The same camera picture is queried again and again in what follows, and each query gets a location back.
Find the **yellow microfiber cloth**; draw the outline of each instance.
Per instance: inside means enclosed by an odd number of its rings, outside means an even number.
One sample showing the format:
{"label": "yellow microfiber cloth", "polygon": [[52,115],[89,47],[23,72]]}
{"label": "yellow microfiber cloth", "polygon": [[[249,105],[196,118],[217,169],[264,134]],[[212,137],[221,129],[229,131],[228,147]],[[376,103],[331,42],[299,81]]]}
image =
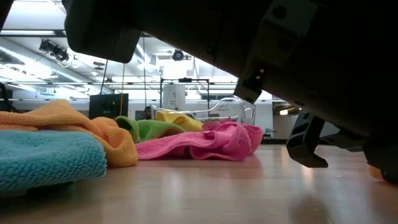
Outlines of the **yellow microfiber cloth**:
{"label": "yellow microfiber cloth", "polygon": [[56,100],[28,113],[0,112],[0,129],[38,131],[81,131],[92,134],[105,149],[108,165],[133,166],[137,163],[137,150],[131,135],[109,118],[93,120],[74,110],[68,101]]}
{"label": "yellow microfiber cloth", "polygon": [[201,131],[203,125],[201,122],[195,121],[185,114],[171,112],[173,111],[161,110],[156,113],[155,120],[174,123],[186,131]]}

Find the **microfiber cloth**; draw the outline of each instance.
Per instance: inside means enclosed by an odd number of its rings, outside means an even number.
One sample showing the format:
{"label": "microfiber cloth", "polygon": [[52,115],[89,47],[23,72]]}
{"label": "microfiber cloth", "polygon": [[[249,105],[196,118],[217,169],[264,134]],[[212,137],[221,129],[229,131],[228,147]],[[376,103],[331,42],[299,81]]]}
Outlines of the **microfiber cloth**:
{"label": "microfiber cloth", "polygon": [[127,167],[137,162],[136,147],[128,131],[119,128],[113,119],[99,117],[90,120],[74,110],[66,100],[56,100],[23,114],[0,112],[0,129],[86,132],[104,146],[108,165]]}
{"label": "microfiber cloth", "polygon": [[235,122],[213,123],[200,133],[186,132],[136,144],[138,159],[191,157],[241,161],[261,143],[259,127]]}
{"label": "microfiber cloth", "polygon": [[176,124],[186,131],[200,131],[203,123],[196,121],[185,114],[171,113],[173,111],[161,110],[156,113],[155,120]]}
{"label": "microfiber cloth", "polygon": [[165,136],[184,133],[185,130],[180,126],[156,120],[130,120],[125,116],[118,116],[115,122],[120,128],[128,130],[134,143],[146,140],[158,139]]}
{"label": "microfiber cloth", "polygon": [[104,177],[104,147],[77,131],[0,131],[0,192]]}

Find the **orange microfiber cloth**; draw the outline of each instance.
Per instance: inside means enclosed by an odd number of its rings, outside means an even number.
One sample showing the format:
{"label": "orange microfiber cloth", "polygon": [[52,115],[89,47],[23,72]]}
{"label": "orange microfiber cloth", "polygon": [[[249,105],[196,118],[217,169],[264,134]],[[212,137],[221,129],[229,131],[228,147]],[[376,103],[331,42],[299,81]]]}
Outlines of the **orange microfiber cloth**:
{"label": "orange microfiber cloth", "polygon": [[137,162],[136,146],[128,131],[109,118],[90,120],[66,100],[56,100],[23,114],[0,112],[0,129],[82,131],[92,134],[104,146],[108,165],[127,167]]}
{"label": "orange microfiber cloth", "polygon": [[381,171],[378,168],[368,165],[368,172],[371,177],[379,180],[384,180],[383,176],[381,175]]}

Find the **pink microfiber cloth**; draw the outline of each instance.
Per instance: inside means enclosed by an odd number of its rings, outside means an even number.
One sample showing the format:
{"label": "pink microfiber cloth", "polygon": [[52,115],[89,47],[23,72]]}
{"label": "pink microfiber cloth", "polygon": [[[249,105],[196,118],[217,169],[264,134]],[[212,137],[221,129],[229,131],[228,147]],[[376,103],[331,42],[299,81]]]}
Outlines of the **pink microfiber cloth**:
{"label": "pink microfiber cloth", "polygon": [[205,123],[202,132],[187,132],[136,144],[138,159],[192,157],[241,161],[254,153],[262,129],[228,121]]}

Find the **monitor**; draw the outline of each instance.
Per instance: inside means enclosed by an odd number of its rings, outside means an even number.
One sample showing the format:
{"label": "monitor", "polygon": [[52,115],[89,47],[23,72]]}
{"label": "monitor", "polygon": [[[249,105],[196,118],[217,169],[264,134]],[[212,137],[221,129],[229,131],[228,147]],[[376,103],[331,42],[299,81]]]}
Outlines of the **monitor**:
{"label": "monitor", "polygon": [[107,94],[90,96],[89,119],[99,116],[114,119],[117,116],[128,116],[129,94]]}

